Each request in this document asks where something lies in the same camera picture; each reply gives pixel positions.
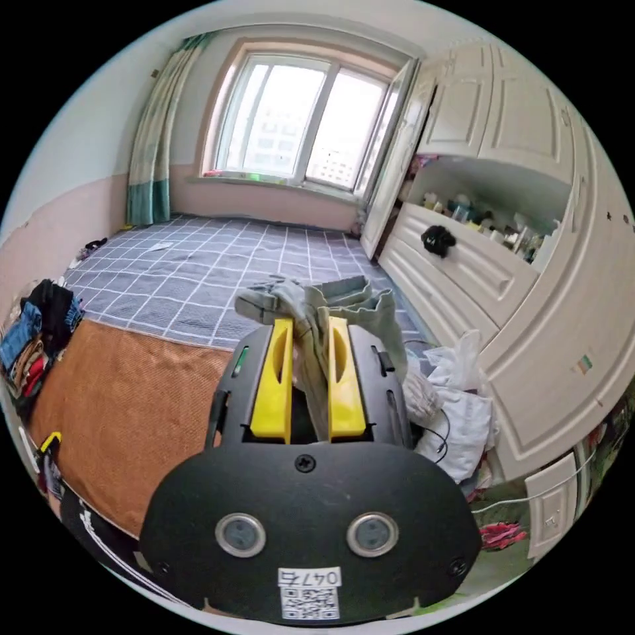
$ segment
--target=label sticker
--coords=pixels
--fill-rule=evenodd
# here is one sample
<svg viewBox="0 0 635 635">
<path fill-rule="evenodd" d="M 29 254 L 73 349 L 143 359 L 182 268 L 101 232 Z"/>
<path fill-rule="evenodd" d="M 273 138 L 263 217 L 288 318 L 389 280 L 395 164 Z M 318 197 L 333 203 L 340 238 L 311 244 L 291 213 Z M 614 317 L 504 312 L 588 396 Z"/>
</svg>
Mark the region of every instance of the label sticker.
<svg viewBox="0 0 635 635">
<path fill-rule="evenodd" d="M 339 620 L 339 567 L 278 569 L 280 604 L 285 620 Z"/>
<path fill-rule="evenodd" d="M 583 355 L 582 359 L 577 363 L 577 367 L 582 375 L 586 375 L 593 368 L 593 363 L 588 355 Z"/>
</svg>

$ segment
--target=curtain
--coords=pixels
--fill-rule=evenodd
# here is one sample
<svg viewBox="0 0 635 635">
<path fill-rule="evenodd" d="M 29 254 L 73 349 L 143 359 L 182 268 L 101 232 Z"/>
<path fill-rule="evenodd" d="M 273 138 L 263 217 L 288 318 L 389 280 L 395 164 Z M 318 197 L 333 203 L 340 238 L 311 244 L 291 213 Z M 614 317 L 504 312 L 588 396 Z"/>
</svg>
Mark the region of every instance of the curtain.
<svg viewBox="0 0 635 635">
<path fill-rule="evenodd" d="M 183 86 L 213 33 L 186 40 L 172 54 L 157 78 L 132 146 L 128 178 L 128 225 L 152 225 L 169 220 L 170 139 Z"/>
</svg>

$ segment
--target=jeans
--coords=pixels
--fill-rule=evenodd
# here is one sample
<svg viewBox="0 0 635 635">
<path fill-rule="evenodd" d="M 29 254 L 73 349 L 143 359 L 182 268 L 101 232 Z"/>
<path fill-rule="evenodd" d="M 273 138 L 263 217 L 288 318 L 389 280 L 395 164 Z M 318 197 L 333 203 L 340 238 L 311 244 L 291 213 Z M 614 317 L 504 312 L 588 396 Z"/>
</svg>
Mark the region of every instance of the jeans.
<svg viewBox="0 0 635 635">
<path fill-rule="evenodd" d="M 24 347 L 42 330 L 42 314 L 31 304 L 25 303 L 20 319 L 8 330 L 0 344 L 0 360 L 7 372 Z"/>
</svg>

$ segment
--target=cabinet door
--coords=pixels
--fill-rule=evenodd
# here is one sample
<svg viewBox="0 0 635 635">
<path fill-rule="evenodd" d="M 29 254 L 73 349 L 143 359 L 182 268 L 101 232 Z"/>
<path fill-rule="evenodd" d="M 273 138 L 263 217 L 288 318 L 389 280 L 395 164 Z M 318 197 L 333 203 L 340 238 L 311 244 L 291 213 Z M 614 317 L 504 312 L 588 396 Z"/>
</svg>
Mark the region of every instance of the cabinet door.
<svg viewBox="0 0 635 635">
<path fill-rule="evenodd" d="M 427 252 L 421 234 L 443 225 L 456 238 L 447 258 Z M 538 278 L 519 256 L 461 223 L 412 203 L 405 203 L 393 234 L 419 252 L 461 288 L 498 326 L 503 327 Z"/>
<path fill-rule="evenodd" d="M 528 558 L 543 557 L 571 529 L 578 494 L 575 471 L 575 456 L 569 452 L 525 479 L 531 518 Z"/>
<path fill-rule="evenodd" d="M 382 250 L 379 264 L 442 346 L 453 346 L 470 329 L 480 331 L 481 346 L 485 346 L 498 332 L 496 324 L 465 291 L 394 231 Z"/>
<path fill-rule="evenodd" d="M 519 56 L 506 52 L 501 58 L 498 52 L 497 57 L 478 157 L 526 167 L 570 184 L 573 136 L 562 96 Z"/>
<path fill-rule="evenodd" d="M 477 156 L 485 132 L 491 86 L 489 45 L 465 46 L 450 52 L 417 152 Z"/>
<path fill-rule="evenodd" d="M 571 118 L 575 143 L 575 177 L 567 208 L 560 224 L 556 245 L 543 272 L 500 334 L 481 354 L 485 371 L 495 368 L 516 340 L 524 337 L 544 306 L 560 293 L 562 281 L 569 275 L 575 254 L 582 249 L 582 228 L 591 222 L 593 192 L 597 190 L 597 164 L 593 141 L 578 116 Z"/>
<path fill-rule="evenodd" d="M 503 413 L 497 454 L 507 479 L 578 443 L 635 375 L 632 212 L 608 157 L 587 128 L 584 135 L 588 209 L 575 225 L 575 250 L 549 296 L 532 307 L 530 294 L 491 342 L 494 361 L 488 349 L 481 355 Z"/>
<path fill-rule="evenodd" d="M 368 258 L 372 258 L 412 161 L 423 122 L 432 99 L 438 69 L 421 66 L 413 81 L 393 142 L 375 186 L 364 233 L 360 239 Z"/>
</svg>

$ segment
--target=pink wall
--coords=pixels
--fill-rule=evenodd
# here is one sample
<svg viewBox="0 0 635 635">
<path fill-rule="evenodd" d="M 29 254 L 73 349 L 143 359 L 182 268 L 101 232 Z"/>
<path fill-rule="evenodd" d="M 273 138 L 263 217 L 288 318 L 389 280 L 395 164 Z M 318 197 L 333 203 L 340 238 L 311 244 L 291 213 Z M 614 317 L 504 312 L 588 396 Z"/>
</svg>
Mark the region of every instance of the pink wall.
<svg viewBox="0 0 635 635">
<path fill-rule="evenodd" d="M 237 183 L 188 183 L 192 165 L 170 166 L 174 212 L 196 216 L 250 216 L 261 220 L 347 231 L 355 222 L 351 203 L 292 189 Z"/>
<path fill-rule="evenodd" d="M 58 278 L 91 240 L 124 225 L 128 175 L 93 181 L 37 209 L 0 247 L 0 321 L 31 280 Z"/>
</svg>

